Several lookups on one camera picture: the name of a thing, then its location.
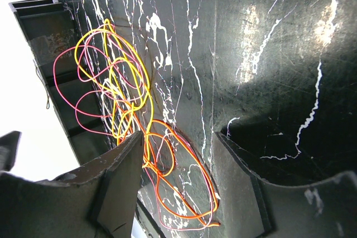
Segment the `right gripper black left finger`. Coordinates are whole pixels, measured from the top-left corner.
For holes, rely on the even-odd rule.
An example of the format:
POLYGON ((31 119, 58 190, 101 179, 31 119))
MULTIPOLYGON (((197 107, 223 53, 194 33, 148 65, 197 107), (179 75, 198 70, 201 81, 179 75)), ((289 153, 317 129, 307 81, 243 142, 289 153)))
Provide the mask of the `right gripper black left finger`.
POLYGON ((9 172, 1 146, 2 237, 130 237, 142 172, 143 133, 52 181, 9 172))

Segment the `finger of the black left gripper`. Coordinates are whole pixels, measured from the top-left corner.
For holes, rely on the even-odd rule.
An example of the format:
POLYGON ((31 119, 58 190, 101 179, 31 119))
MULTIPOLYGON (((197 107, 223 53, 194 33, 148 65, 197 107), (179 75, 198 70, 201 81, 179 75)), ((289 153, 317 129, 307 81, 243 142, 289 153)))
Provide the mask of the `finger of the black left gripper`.
POLYGON ((10 171, 15 165, 21 134, 19 131, 11 131, 1 136, 1 171, 10 171))

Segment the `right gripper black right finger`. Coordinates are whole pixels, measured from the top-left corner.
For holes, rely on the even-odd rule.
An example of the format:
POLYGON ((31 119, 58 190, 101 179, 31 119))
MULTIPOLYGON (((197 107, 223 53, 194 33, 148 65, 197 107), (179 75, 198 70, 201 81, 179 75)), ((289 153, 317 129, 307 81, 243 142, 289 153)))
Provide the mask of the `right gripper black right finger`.
POLYGON ((281 186, 260 178, 216 132, 214 173, 224 237, 356 237, 356 173, 281 186))

